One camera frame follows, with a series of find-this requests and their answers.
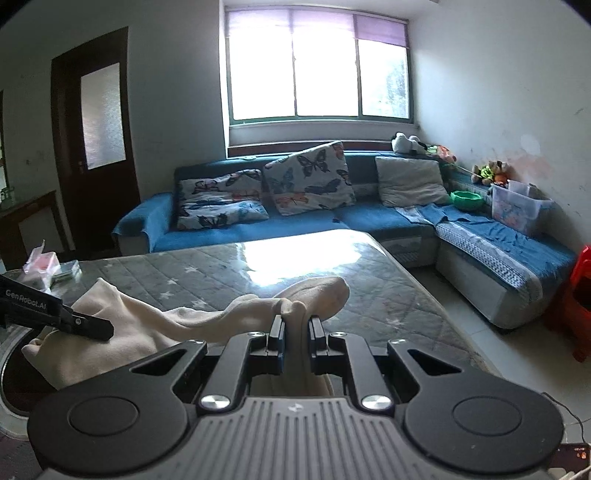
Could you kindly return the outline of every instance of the plastic storage box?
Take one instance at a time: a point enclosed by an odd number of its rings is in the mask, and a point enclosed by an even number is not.
[[[533,186],[521,184],[524,189],[517,183],[513,183],[514,190],[527,192],[529,196],[493,186],[492,217],[524,235],[536,236],[544,227],[554,201],[540,198],[542,195]]]

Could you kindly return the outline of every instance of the stuffed toy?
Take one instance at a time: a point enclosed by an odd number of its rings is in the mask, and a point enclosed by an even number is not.
[[[480,168],[478,165],[474,165],[472,167],[471,179],[472,183],[482,183],[485,187],[490,187],[493,180],[495,179],[495,174],[489,165],[485,165],[482,168]]]
[[[488,165],[480,168],[478,165],[474,165],[472,168],[472,183],[482,183],[485,187],[489,187],[493,184],[499,187],[507,188],[509,184],[507,176],[508,165],[506,162],[501,161],[489,161]]]
[[[416,135],[407,138],[402,132],[398,132],[396,136],[392,138],[392,150],[394,150],[394,153],[401,154],[427,154],[427,146],[421,142]]]
[[[449,150],[449,148],[444,147],[443,145],[437,146],[436,155],[447,163],[457,162],[456,156],[452,154],[452,152],[451,152],[451,150]]]
[[[504,188],[509,186],[509,177],[507,176],[508,167],[509,165],[507,165],[507,162],[493,162],[493,165],[491,165],[491,170],[495,174],[495,177],[493,178],[493,183],[495,185]]]

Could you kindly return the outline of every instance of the floor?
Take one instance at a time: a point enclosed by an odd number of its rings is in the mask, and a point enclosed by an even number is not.
[[[500,335],[482,315],[432,267],[411,270],[415,278],[443,305],[473,347],[506,379],[547,392],[583,420],[591,439],[591,359],[577,362],[569,338],[532,322]],[[559,407],[566,425],[565,443],[581,442],[580,426]]]

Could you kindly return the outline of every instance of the window frame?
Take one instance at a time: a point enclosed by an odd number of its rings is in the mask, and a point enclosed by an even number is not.
[[[357,32],[357,17],[356,15],[365,15],[367,17],[382,18],[385,20],[395,21],[405,25],[404,32],[406,36],[406,56],[407,56],[407,77],[408,77],[408,118],[399,118],[392,116],[379,116],[379,115],[364,115],[363,114],[363,97],[362,97],[362,86],[361,86],[361,62],[359,60],[359,39],[355,34],[355,64],[357,66],[357,92],[358,92],[358,109],[359,115],[356,116],[340,116],[340,115],[298,115],[297,114],[297,86],[296,86],[296,58],[293,50],[293,38],[291,43],[291,62],[293,66],[293,86],[294,86],[294,111],[296,112],[293,116],[268,116],[261,118],[248,118],[235,120],[234,111],[232,105],[232,72],[230,69],[230,36],[229,36],[229,21],[228,13],[232,11],[245,11],[245,10],[262,10],[271,9],[273,7],[249,7],[249,8],[226,8],[224,19],[225,28],[225,40],[226,40],[226,80],[228,84],[228,108],[230,116],[230,126],[232,125],[245,125],[245,124],[258,124],[267,122],[284,122],[284,121],[298,121],[298,120],[350,120],[350,121],[374,121],[374,122],[389,122],[398,124],[414,124],[414,86],[413,86],[413,68],[410,54],[410,39],[408,37],[408,21],[394,17],[387,17],[385,15],[376,15],[370,12],[363,12],[358,10],[346,10],[342,8],[332,7],[300,7],[296,5],[285,5],[275,7],[277,9],[288,9],[290,11],[290,26],[293,34],[293,11],[294,9],[306,9],[306,10],[318,10],[318,11],[333,11],[343,12],[353,15],[353,23],[355,26],[355,32]]]
[[[4,91],[0,90],[0,168],[4,169],[4,183],[10,188],[8,182],[8,169],[6,167],[6,145],[4,144]]]

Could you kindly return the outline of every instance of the white pillow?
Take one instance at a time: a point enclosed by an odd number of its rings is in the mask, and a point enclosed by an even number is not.
[[[375,164],[379,198],[386,207],[450,203],[436,160],[376,157]]]
[[[265,179],[282,215],[353,205],[343,144],[332,142],[269,162]]]

